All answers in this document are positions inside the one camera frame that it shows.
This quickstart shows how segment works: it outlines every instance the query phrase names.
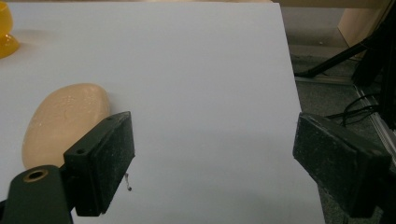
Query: yellow object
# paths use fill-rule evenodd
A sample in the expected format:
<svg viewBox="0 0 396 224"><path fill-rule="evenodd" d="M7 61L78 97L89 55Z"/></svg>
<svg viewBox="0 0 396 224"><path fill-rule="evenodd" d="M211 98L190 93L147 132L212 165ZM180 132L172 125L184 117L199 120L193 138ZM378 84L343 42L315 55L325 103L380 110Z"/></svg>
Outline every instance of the yellow object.
<svg viewBox="0 0 396 224"><path fill-rule="evenodd" d="M12 29L12 16L8 5L5 2L0 2L0 59L15 52L20 43L9 32Z"/></svg>

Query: metal pin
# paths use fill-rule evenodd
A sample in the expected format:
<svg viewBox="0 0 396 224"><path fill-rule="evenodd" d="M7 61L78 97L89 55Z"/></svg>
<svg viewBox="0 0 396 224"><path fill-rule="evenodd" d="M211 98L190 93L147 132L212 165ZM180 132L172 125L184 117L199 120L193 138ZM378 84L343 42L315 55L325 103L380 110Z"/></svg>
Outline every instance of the metal pin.
<svg viewBox="0 0 396 224"><path fill-rule="evenodd" d="M129 191L132 191L132 188L129 186L128 176L129 176L128 173L126 173L126 174L125 174L126 188L127 188Z"/></svg>

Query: floor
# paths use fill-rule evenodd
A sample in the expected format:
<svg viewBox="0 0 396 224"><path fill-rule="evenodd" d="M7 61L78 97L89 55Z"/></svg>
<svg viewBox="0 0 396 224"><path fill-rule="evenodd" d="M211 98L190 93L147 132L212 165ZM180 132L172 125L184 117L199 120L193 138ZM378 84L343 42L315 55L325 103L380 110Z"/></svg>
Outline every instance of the floor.
<svg viewBox="0 0 396 224"><path fill-rule="evenodd" d="M343 14L340 8L296 8L283 7L283 19L290 47L294 72L304 71L348 48L347 43L337 29ZM346 61L326 71L329 77L351 77L356 61ZM296 81L300 104L304 112L328 116L344 111L345 107L359 96L352 85L333 85ZM382 143L370 119L364 119L347 128L360 134L379 147ZM369 219L348 218L332 198L318 188L323 213L327 224L378 223L381 211L377 209Z"/></svg>

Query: white surface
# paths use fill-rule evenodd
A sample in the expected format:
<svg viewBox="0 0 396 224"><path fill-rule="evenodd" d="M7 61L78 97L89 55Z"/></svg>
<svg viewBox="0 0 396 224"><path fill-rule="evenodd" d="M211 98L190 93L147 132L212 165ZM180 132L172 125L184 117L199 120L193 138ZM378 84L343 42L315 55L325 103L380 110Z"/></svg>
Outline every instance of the white surface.
<svg viewBox="0 0 396 224"><path fill-rule="evenodd" d="M278 4L10 4L0 183L52 91L92 82L133 113L136 157L104 216L75 223L324 223L292 157L300 106Z"/></svg>

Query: black bracket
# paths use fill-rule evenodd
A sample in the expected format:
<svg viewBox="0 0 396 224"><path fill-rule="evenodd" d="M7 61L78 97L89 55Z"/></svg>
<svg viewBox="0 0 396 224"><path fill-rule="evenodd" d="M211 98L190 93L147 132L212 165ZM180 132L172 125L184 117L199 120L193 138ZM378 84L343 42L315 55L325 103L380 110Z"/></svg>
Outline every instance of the black bracket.
<svg viewBox="0 0 396 224"><path fill-rule="evenodd" d="M12 180L1 224L73 223L74 207L84 217L105 213L133 157L131 113L103 119L64 153L61 168L39 166Z"/></svg>
<svg viewBox="0 0 396 224"><path fill-rule="evenodd" d="M396 223L396 178L385 150L328 119L301 113L293 156L350 217L371 217L379 206L382 223Z"/></svg>

